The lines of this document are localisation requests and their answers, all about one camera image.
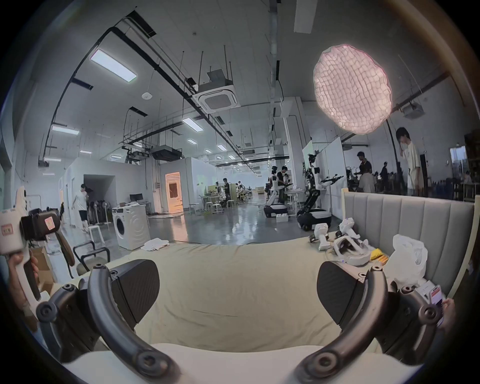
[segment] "plastic bag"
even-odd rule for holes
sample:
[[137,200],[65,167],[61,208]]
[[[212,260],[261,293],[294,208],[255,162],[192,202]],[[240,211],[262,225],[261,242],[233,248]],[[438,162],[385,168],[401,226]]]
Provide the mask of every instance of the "plastic bag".
[[423,242],[408,236],[393,236],[395,251],[384,266],[385,276],[401,286],[417,284],[425,276],[428,251]]

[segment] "washing machine door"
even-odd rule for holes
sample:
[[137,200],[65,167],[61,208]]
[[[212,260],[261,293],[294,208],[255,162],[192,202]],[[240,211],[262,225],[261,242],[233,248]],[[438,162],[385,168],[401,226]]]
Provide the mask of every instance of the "washing machine door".
[[115,232],[120,239],[125,238],[125,225],[124,225],[124,218],[120,215],[113,216],[113,224],[115,227]]

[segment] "smartphone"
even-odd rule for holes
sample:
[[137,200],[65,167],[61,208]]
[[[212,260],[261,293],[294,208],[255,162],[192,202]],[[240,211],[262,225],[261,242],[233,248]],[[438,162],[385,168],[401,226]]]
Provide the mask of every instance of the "smartphone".
[[440,288],[439,285],[437,285],[430,291],[430,303],[433,305],[436,305],[442,314],[442,317],[438,321],[437,326],[439,326],[444,320],[444,317],[443,317],[444,311],[442,308],[442,301],[443,301],[442,289]]

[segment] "cardboard box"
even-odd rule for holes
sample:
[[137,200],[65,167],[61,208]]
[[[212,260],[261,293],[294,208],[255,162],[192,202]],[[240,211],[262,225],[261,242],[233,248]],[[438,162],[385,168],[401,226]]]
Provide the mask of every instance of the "cardboard box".
[[47,250],[45,247],[31,248],[30,250],[32,255],[38,260],[38,290],[40,292],[46,291],[50,294],[56,278]]

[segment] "man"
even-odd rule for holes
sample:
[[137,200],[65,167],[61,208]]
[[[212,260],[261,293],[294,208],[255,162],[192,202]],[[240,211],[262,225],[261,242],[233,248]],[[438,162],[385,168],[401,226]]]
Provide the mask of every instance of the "man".
[[423,173],[421,171],[420,155],[417,147],[410,140],[410,135],[404,127],[396,131],[396,138],[400,145],[400,156],[408,163],[407,189],[409,196],[423,196]]
[[384,162],[382,172],[380,172],[380,177],[382,178],[382,190],[386,191],[388,189],[388,170],[386,161]]
[[282,170],[276,174],[276,178],[278,179],[278,202],[280,204],[284,204],[285,200],[287,199],[287,195],[285,194],[285,189],[287,188],[287,184],[284,180],[284,174],[288,171],[286,166],[282,167]]
[[360,160],[360,172],[355,173],[356,175],[360,174],[363,175],[365,172],[367,172],[369,169],[372,169],[372,165],[370,164],[370,161],[368,161],[365,158],[365,154],[363,152],[358,152],[357,156],[359,157]]
[[223,178],[223,182],[225,183],[223,188],[225,189],[225,201],[231,200],[230,198],[230,184],[227,181],[227,178]]
[[80,192],[77,193],[75,196],[73,203],[72,203],[72,209],[73,206],[75,205],[75,202],[77,202],[77,210],[78,213],[80,214],[80,220],[82,221],[82,231],[87,233],[88,232],[88,221],[87,221],[87,199],[88,195],[87,192],[85,191],[85,184],[82,184],[80,186]]
[[372,175],[372,169],[367,170],[360,176],[359,192],[375,193],[375,178]]

